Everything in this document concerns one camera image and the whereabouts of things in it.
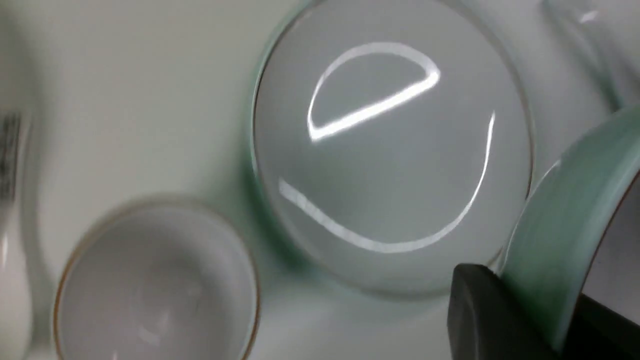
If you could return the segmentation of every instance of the white teacup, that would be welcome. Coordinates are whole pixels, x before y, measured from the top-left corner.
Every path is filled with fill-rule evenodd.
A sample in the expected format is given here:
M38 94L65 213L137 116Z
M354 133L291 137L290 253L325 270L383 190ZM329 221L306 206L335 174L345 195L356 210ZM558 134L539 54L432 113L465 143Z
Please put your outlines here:
M259 317L251 257L197 203L138 202L93 227L56 294L60 359L244 359Z

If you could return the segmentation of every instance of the cup rim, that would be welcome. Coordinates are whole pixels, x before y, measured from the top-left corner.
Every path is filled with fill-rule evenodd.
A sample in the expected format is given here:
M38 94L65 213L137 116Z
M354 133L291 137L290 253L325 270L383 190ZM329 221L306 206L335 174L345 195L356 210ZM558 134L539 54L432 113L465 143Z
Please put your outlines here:
M454 12L460 13L467 21L475 26L475 28L482 34L482 36L489 40L491 46L499 53L504 66L508 68L513 81L518 87L518 96L522 102L522 110L525 113L527 123L527 136L529 141L530 153L528 183L526 192L524 194L524 198L525 200L527 200L534 190L533 184L534 179L536 179L536 177L538 176L538 158L540 156L538 154L539 145L536 143L536 139L538 138L538 132L536 130L536 113L534 110L534 104L532 102L530 81L528 80L527 74L523 71L522 60L520 59L518 53L515 51L513 41L509 39L503 31L501 31L497 23L487 14L486 9L484 9L482 6L475 4L475 2L471 0L435 1L449 7ZM301 255L303 259L312 263L316 268L323 270L326 274L331 275L333 279L337 280L341 284L345 284L346 286L349 286L350 288L353 288L357 291L361 291L362 293L389 299L410 300L441 295L443 291L449 291L450 286L427 291L398 292L389 291L374 286L363 286L362 284L358 284L352 279L348 279L347 277L332 269L331 266L324 264L321 261L321 257L316 256L311 251L309 251L308 248L304 246L304 241L299 241L292 234L292 232L287 229L282 215L279 214L278 211L272 206L273 201L271 201L271 197L269 196L267 191L266 182L264 180L264 169L260 167L259 155L256 148L256 105L260 92L260 86L262 84L262 78L264 77L264 72L269 65L274 50L278 47L283 37L288 33L289 30L295 27L300 19L304 18L308 13L313 11L314 8L325 2L327 2L327 0L302 0L301 3L293 7L292 10L280 21L278 26L276 26L271 32L269 40L266 42L266 45L262 49L260 60L258 61L254 70L253 83L250 94L250 108L247 114L248 134L246 136L246 141L248 142L248 155L251 166L252 185L255 188L257 197L259 199L262 208L261 210L265 212L270 225L274 227L276 233L281 238L287 240L287 244L290 245L291 249L293 249L297 254ZM495 255L487 261L486 265L496 263L496 260L500 258L501 254L504 251L505 246L503 245L502 247L497 249Z
M247 360L247 358L251 354L260 324L262 309L260 306L261 297L259 275L255 259L253 257L253 254L251 253L251 250L249 249L249 246L247 246L244 238L240 235L240 232L237 230L236 226L234 226L227 217L213 210L202 201L188 195L160 193L156 195L147 195L139 199L129 200L119 206L111 208L105 215L98 218L98 220L96 220L88 228L88 230L83 233L83 235L80 237L80 240L78 240L74 245L72 252L67 257L62 274L60 275L60 278L56 283L53 306L51 307L51 341L53 343L53 347L55 348L55 353L58 359L66 359L62 351L61 331L58 330L60 322L59 313L62 293L70 274L73 272L72 269L74 265L76 265L77 262L82 258L84 252L97 241L97 239L99 238L99 234L106 230L109 226L114 224L117 220L126 218L139 210L151 209L159 206L190 209L199 213L206 214L209 218L215 218L221 223L227 225L229 229L235 234L237 242L240 244L244 254L247 256L247 259L249 261L250 273L252 275L251 284L255 292L255 296L252 299L253 311L252 320L250 322L251 328L250 331L245 334L246 339L244 341L243 350L240 352L237 360Z
M520 219L508 241L505 254L501 259L501 264L497 271L500 278L518 298L532 321L535 320L535 325L545 341L556 351L560 351L564 345L573 314L575 313L576 301L584 289L598 249L603 244L604 238L619 213L622 203L627 199L629 191L636 183L640 184L637 182L640 179L640 138L638 137L640 127L634 125L637 124L634 120L637 120L638 117L640 117L640 106L631 106L618 111L611 119L587 132L580 140L577 140L570 148L565 150L564 154L549 169L545 178L534 190L534 195L529 199L521 213ZM625 130L625 136L620 137L620 131L613 133L611 128ZM556 238L544 235L550 230L557 231L557 228L563 225L559 222L552 223L549 217L540 215L543 213L540 206L542 203L540 201L542 200L538 200L539 203L534 206L531 213L528 213L527 209L531 205L531 199L536 197L535 194L539 187L547 181L546 178L553 169L564 168L562 177L568 177L566 174L569 171L576 170L576 167L578 170L584 170L586 166L589 166L587 164L591 163L584 161L588 159L589 155L586 154L583 147L594 147L602 150L605 147L602 144L594 145L598 144L594 139L600 138L598 134L601 131L608 131L605 133L608 136L607 141L609 143L614 135L618 136L616 138L616 141L618 141L616 150L602 151L608 158L614 156L614 154L617 154L617 158L613 162L614 165L607 169L608 172L604 180L598 182L597 177L588 177L590 180L587 181L587 184L590 185L581 184L579 187L580 190L585 190L588 186L597 186L598 193L604 194L590 195L591 199L598 201L597 206L591 206L583 211L583 215L580 216L582 220L576 223L581 229L575 230L574 227L574 230L563 234L563 236L579 239L580 241L570 243L570 249L568 247L554 248L558 250L553 252L553 256L542 256L543 259L547 259L543 262L528 263L528 267L523 266L523 259L534 257L534 255L530 254L545 250L543 247L547 248L546 251L552 248L551 244L554 243ZM555 180L548 181L547 184L548 188L543 191L547 195L551 193L549 189L567 191L567 188L571 186L569 182ZM550 201L550 197L543 199L544 202ZM535 220L525 225L524 229L527 229L527 231L520 230L518 232L518 228L523 224L524 217L535 218ZM545 229L537 232L532 230L535 226ZM510 250L514 244L519 245L516 246L518 249L516 254L512 256ZM530 274L532 271L547 274L549 279L532 285L532 281L529 280L531 277L524 275ZM553 271L561 275L553 275L551 277L550 274L553 274ZM547 296L550 291L554 291L553 296ZM553 302L542 301L541 299L543 298L556 300Z

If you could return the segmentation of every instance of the white table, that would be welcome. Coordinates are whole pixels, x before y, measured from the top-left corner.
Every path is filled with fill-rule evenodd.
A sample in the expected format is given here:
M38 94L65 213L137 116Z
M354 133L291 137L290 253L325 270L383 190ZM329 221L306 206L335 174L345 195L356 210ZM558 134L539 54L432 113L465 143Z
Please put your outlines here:
M545 23L538 0L481 0L520 44L547 168L609 112L597 84ZM343 289L286 261L246 192L248 96L265 41L296 0L5 0L42 93L39 164L32 163L34 231L44 266L35 303L46 347L53 283L76 241L133 197L179 192L237 225L257 255L264 290L258 359L448 359L447 298L394 304ZM553 59L548 52L558 55ZM563 76L548 76L559 67ZM559 99L547 90L561 88ZM574 94L572 89L586 89ZM38 355L51 358L46 352Z

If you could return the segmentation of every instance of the green cup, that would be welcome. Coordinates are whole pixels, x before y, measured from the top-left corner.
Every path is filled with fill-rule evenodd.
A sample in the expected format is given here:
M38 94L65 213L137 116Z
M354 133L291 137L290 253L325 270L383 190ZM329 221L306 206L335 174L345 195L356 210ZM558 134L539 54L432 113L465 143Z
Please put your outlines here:
M562 155L513 231L500 276L556 351L597 248L639 171L640 107L633 107Z

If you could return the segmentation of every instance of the gold rim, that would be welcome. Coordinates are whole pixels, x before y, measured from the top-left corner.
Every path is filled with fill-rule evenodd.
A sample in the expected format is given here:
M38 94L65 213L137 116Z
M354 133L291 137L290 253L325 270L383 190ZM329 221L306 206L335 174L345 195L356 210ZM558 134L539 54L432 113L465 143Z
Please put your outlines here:
M249 264L251 267L251 274L253 275L253 287L255 288L255 311L253 312L253 321L252 328L249 332L249 336L244 344L243 351L241 352L241 356L238 357L239 360L246 360L251 351L253 350L253 345L255 343L255 339L257 337L258 328L260 324L260 314L262 313L260 302L260 282L259 276L257 272L257 266L255 259L253 258L253 254L251 250L247 246L244 238L240 236L237 228L222 214L216 212L202 201L197 200L195 198L189 196L182 195L173 195L173 194L159 194L152 195L142 199L131 200L124 205L118 206L115 209L112 209L107 212L107 215L104 215L100 220L96 221L89 230L82 236L76 245L75 249L72 251L71 255L67 259L67 263L65 264L65 268L62 272L62 276L60 277L60 281L58 282L58 288L56 289L56 298L54 299L53 305L53 316L52 316L52 332L53 332L53 340L55 342L54 346L56 348L56 353L58 358L64 360L64 355L62 352L62 345L60 341L60 332L58 330L59 324L59 314L60 314L60 305L62 293L65 287L65 283L68 280L69 275L71 274L71 269L77 263L77 260L82 256L83 252L92 245L95 240L98 238L98 235L106 230L111 224L124 218L128 215L135 213L136 211L153 208L155 206L165 205L165 206L177 206L186 209L192 209L195 211L200 211L203 213L207 213L210 217L217 218L221 220L224 224L229 226L232 232L236 235L238 239L238 243L241 244L244 253L246 254Z

